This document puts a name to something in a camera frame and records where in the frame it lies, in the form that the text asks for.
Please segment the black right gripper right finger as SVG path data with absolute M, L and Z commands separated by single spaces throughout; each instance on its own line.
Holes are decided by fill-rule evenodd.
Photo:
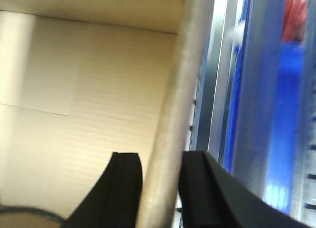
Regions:
M 283 213 L 288 191 L 268 186 L 262 200 L 208 153 L 183 152 L 178 191 L 185 228 L 306 228 Z

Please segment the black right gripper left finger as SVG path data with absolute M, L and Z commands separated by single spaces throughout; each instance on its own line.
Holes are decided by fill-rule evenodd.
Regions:
M 139 155 L 113 153 L 103 174 L 64 222 L 64 227 L 134 228 L 142 185 Z

